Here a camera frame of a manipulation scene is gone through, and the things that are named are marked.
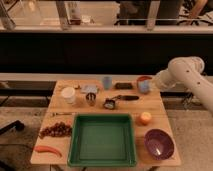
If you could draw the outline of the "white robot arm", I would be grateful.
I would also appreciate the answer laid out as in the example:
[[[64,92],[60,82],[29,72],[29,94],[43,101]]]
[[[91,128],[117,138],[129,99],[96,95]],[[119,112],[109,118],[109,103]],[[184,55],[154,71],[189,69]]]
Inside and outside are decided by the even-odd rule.
[[[153,82],[161,91],[173,88],[177,83],[183,84],[213,114],[213,83],[201,75],[204,68],[200,57],[176,57],[154,76]]]

